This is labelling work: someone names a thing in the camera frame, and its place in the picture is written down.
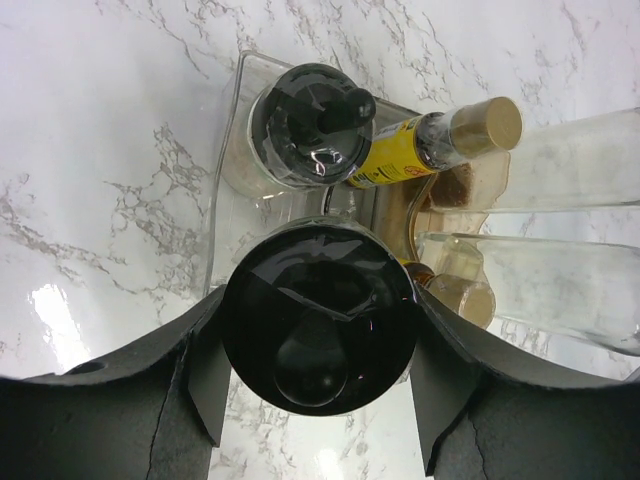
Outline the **tall clear bottle gold pourer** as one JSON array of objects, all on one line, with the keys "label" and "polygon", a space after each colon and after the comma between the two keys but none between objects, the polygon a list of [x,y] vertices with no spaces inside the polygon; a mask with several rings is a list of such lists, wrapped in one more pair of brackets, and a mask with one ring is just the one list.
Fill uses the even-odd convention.
[{"label": "tall clear bottle gold pourer", "polygon": [[415,245],[436,274],[488,285],[498,319],[639,353],[636,247],[444,232]]}]

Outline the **tall bottle gold pourer brown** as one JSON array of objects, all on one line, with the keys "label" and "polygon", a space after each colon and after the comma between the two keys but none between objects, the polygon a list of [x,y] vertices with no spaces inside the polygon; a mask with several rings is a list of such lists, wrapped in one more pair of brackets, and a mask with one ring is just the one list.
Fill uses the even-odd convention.
[{"label": "tall bottle gold pourer brown", "polygon": [[507,186],[486,213],[639,205],[637,107],[524,134]]}]

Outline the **small yellow label bottle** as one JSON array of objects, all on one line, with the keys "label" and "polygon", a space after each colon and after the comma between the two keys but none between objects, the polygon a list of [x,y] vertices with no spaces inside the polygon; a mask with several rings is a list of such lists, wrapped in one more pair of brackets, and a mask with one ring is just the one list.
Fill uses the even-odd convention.
[{"label": "small yellow label bottle", "polygon": [[346,183],[359,189],[395,184],[507,153],[519,143],[522,130],[520,109],[507,97],[416,116],[380,129],[366,160]]},{"label": "small yellow label bottle", "polygon": [[410,277],[426,292],[468,322],[486,330],[494,318],[495,296],[484,282],[450,274],[436,275],[419,262],[400,260]]}]

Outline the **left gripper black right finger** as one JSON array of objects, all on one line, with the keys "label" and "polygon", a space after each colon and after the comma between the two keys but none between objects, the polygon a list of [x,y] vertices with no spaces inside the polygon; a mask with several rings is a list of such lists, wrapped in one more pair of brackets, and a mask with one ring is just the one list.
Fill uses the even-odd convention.
[{"label": "left gripper black right finger", "polygon": [[426,475],[636,479],[639,382],[529,354],[418,289],[411,369]]}]

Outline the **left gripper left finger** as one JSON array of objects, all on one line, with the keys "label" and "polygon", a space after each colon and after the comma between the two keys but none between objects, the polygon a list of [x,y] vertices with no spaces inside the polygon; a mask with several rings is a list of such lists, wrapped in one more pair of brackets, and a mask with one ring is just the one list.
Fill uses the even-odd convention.
[{"label": "left gripper left finger", "polygon": [[2,478],[207,478],[230,383],[223,293],[64,374],[2,378]]}]

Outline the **shaker jar black cap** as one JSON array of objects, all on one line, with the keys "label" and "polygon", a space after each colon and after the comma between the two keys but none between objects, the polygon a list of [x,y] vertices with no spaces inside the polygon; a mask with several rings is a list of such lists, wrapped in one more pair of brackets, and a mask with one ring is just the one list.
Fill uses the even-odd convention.
[{"label": "shaker jar black cap", "polygon": [[295,66],[239,103],[222,177],[249,198],[339,184],[364,164],[375,115],[373,95],[340,70]]},{"label": "shaker jar black cap", "polygon": [[406,269],[368,229],[318,216],[251,248],[218,313],[231,366],[257,396],[291,413],[334,416],[402,376],[421,310]]}]

